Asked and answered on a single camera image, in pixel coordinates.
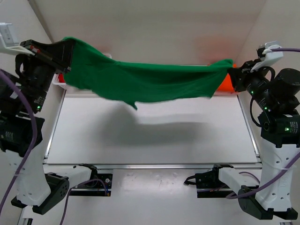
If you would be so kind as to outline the green t shirt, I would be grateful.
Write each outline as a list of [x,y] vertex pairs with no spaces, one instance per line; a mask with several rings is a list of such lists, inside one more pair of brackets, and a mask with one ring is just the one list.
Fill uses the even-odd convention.
[[136,102],[156,103],[184,98],[211,98],[233,67],[232,59],[208,66],[163,65],[110,59],[74,37],[71,71],[66,84],[90,90],[101,98],[122,101],[134,109]]

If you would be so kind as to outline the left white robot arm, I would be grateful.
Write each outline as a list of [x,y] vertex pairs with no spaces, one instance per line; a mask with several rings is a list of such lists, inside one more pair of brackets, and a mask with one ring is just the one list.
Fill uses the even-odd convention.
[[97,169],[89,164],[45,173],[38,149],[45,120],[36,114],[42,109],[53,76],[70,72],[74,46],[71,39],[54,44],[27,40],[4,48],[15,55],[15,74],[0,72],[0,149],[14,167],[12,184],[18,190],[11,203],[18,208],[31,206],[40,215],[68,196],[73,187],[92,187],[98,182]]

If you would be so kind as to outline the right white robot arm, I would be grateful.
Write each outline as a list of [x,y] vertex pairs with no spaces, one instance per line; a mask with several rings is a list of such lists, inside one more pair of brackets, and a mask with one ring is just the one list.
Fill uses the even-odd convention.
[[247,61],[239,68],[228,70],[236,92],[246,91],[250,102],[257,103],[261,114],[253,122],[261,130],[262,171],[258,186],[250,185],[233,168],[226,166],[210,176],[210,183],[220,188],[226,184],[247,214],[260,219],[279,217],[296,220],[297,211],[291,204],[293,164],[300,157],[300,115],[296,94],[300,90],[300,73],[284,68],[276,73],[272,67],[254,67]]

